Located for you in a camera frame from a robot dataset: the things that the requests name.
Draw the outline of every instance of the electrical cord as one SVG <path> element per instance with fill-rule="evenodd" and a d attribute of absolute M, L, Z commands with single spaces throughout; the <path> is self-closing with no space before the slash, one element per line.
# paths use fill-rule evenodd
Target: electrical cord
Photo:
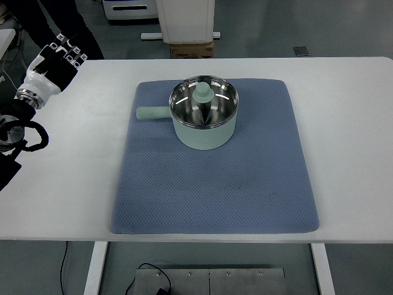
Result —
<path fill-rule="evenodd" d="M 166 275 L 166 273 L 164 273 L 164 272 L 162 271 L 162 269 L 160 269 L 159 267 L 157 267 L 157 266 L 155 266 L 155 265 L 153 265 L 153 264 L 151 264 L 151 263 L 147 263 L 147 262 L 142 263 L 142 264 L 138 267 L 138 269 L 141 269 L 142 266 L 146 266 L 146 265 L 147 265 L 147 266 L 154 267 L 155 269 L 158 269 L 160 272 L 162 272 L 162 273 L 164 274 L 164 276 L 168 279 L 168 282 L 169 282 L 168 294 L 171 294 L 171 291 L 172 291 L 172 284 L 171 284 L 171 280 L 170 280 L 169 277 Z M 131 286 L 134 284 L 135 278 L 136 278 L 136 277 L 134 277 L 134 280 L 133 280 L 133 281 L 131 282 L 131 284 L 128 286 L 127 290 L 125 290 L 125 295 L 127 295 L 128 290 L 130 290 Z"/>
<path fill-rule="evenodd" d="M 11 77 L 7 74 L 7 72 L 6 72 L 5 69 L 4 69 L 4 65 L 6 64 L 7 54 L 8 54 L 8 50 L 6 50 L 6 54 L 5 54 L 5 56 L 4 56 L 4 61 L 3 61 L 3 63 L 2 63 L 2 71 L 3 71 L 4 74 L 6 74 L 6 76 L 8 77 L 8 79 L 10 79 L 10 81 L 11 81 L 11 83 L 12 83 L 12 86 L 13 86 L 16 90 L 18 90 L 18 88 L 15 86 L 15 84 L 14 84 L 13 80 L 11 79 Z"/>
<path fill-rule="evenodd" d="M 66 260 L 67 250 L 68 250 L 68 241 L 66 241 L 66 251 L 64 252 L 63 262 L 61 263 L 61 268 L 60 268 L 60 286 L 61 286 L 61 293 L 62 293 L 62 295 L 64 295 L 64 289 L 63 289 L 63 266 L 64 266 L 64 261 Z"/>

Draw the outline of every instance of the saucepan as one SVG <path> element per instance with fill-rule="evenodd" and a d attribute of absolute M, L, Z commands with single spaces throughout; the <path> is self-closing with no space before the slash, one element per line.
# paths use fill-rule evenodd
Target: saucepan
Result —
<path fill-rule="evenodd" d="M 179 83 L 169 106 L 138 107 L 139 120 L 172 118 L 177 137 L 186 146 L 208 150 L 226 143 L 235 130 L 238 92 L 228 81 L 196 76 Z"/>

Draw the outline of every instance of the mint green handle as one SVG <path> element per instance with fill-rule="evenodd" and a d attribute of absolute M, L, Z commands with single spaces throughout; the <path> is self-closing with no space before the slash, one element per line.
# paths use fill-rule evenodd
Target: mint green handle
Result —
<path fill-rule="evenodd" d="M 139 120 L 170 118 L 169 106 L 140 106 L 136 108 L 136 117 Z"/>

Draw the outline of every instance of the person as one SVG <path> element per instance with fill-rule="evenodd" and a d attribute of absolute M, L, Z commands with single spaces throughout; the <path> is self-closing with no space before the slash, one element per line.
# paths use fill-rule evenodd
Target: person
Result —
<path fill-rule="evenodd" d="M 1 0 L 1 2 L 40 48 L 49 45 L 56 38 L 37 0 Z M 77 36 L 74 43 L 89 60 L 104 59 L 93 33 L 77 10 L 75 0 L 40 0 L 40 2 L 67 38 Z"/>

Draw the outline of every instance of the white machine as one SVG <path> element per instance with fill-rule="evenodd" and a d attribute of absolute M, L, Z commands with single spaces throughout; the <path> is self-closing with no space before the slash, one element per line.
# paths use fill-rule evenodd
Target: white machine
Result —
<path fill-rule="evenodd" d="M 103 0 L 108 20 L 140 20 L 157 18 L 154 0 Z"/>

